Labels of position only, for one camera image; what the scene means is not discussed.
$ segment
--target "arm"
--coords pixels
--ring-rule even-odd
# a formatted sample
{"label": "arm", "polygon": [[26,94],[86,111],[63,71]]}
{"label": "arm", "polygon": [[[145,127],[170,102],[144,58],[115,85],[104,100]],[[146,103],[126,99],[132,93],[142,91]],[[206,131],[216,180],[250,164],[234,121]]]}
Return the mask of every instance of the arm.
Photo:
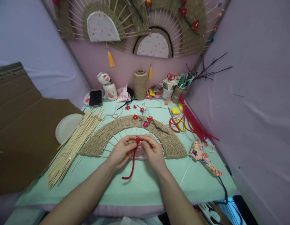
{"label": "arm", "polygon": [[138,136],[142,140],[150,165],[154,168],[161,186],[169,220],[175,224],[203,224],[192,204],[182,192],[167,168],[162,146],[151,134]]}
{"label": "arm", "polygon": [[96,206],[117,169],[127,162],[131,150],[137,147],[135,139],[133,135],[121,139],[107,160],[72,190],[40,224],[81,224]]}

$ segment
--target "hand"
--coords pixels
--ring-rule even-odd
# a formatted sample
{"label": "hand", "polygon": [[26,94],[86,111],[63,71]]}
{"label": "hand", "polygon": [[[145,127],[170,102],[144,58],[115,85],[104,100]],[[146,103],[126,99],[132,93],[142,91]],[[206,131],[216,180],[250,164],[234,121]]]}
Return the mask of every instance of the hand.
{"label": "hand", "polygon": [[141,149],[141,143],[137,144],[136,136],[128,135],[122,138],[113,148],[107,161],[113,168],[120,169],[128,159],[133,156],[133,150],[137,147],[137,151]]}
{"label": "hand", "polygon": [[142,146],[148,155],[148,161],[156,174],[160,175],[168,171],[161,144],[151,134],[138,136],[138,138],[142,141]]}

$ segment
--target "red pipe cleaner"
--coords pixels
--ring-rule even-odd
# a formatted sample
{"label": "red pipe cleaner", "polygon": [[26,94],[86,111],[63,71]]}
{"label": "red pipe cleaner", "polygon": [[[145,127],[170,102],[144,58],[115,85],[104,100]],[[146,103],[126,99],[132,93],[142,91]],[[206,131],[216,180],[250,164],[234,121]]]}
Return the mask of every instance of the red pipe cleaner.
{"label": "red pipe cleaner", "polygon": [[183,108],[183,116],[181,117],[181,119],[178,119],[176,123],[174,123],[175,125],[179,124],[181,121],[183,121],[183,123],[185,124],[185,121],[187,119],[187,123],[189,125],[188,129],[186,126],[185,129],[196,134],[198,136],[198,138],[200,139],[200,141],[202,143],[205,143],[207,145],[207,142],[205,139],[209,138],[209,139],[216,139],[219,141],[218,138],[215,138],[214,136],[212,136],[211,134],[209,134],[198,122],[198,120],[196,119],[196,117],[194,116],[194,114],[192,113],[192,111],[189,109],[189,107],[185,104],[185,101],[183,99],[182,94],[179,97],[179,101],[182,104],[182,108]]}
{"label": "red pipe cleaner", "polygon": [[[137,138],[135,139],[135,141],[136,141],[136,143],[138,144],[141,140],[137,137]],[[135,168],[135,152],[136,152],[136,148],[137,148],[137,147],[138,147],[138,146],[136,146],[135,149],[133,150],[133,161],[132,161],[132,170],[131,170],[131,173],[130,173],[129,177],[122,177],[123,180],[128,180],[128,179],[130,179],[131,176],[132,176],[133,170],[134,170],[134,168]]]}

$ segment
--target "yellow tassel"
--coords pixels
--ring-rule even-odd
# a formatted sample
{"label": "yellow tassel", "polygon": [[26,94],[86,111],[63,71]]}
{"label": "yellow tassel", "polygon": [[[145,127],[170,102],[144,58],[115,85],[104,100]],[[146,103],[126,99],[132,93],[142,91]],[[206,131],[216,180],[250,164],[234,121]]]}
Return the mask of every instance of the yellow tassel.
{"label": "yellow tassel", "polygon": [[110,53],[110,51],[108,49],[107,42],[106,42],[106,47],[107,47],[107,54],[108,54],[108,59],[109,59],[109,65],[110,65],[110,67],[113,67],[113,66],[115,66],[114,65],[114,59],[111,56],[111,53]]}
{"label": "yellow tassel", "polygon": [[151,58],[151,66],[149,70],[149,79],[152,79],[152,58]]}

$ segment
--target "woven jute fan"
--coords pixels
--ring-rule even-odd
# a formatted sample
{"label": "woven jute fan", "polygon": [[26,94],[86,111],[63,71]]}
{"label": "woven jute fan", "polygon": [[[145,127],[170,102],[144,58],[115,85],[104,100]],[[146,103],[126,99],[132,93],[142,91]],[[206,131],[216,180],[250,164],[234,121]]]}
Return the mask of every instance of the woven jute fan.
{"label": "woven jute fan", "polygon": [[124,129],[131,129],[131,127],[139,127],[149,130],[158,137],[164,149],[166,158],[184,158],[187,157],[185,147],[179,138],[161,122],[154,120],[150,122],[149,126],[144,128],[143,123],[147,121],[147,117],[139,116],[139,119],[134,120],[132,116],[120,117],[98,130],[93,137],[86,143],[86,145],[79,151],[80,155],[100,157],[105,150],[109,140],[117,133]]}
{"label": "woven jute fan", "polygon": [[[59,0],[55,14],[62,38],[105,41],[137,55],[170,58],[202,52],[210,41],[206,34],[216,29],[206,31],[207,24],[215,21],[207,22],[207,14],[217,5],[206,12],[209,2],[154,0],[146,5],[144,0]],[[187,13],[181,17],[184,7]],[[157,33],[162,42],[156,40]]]}

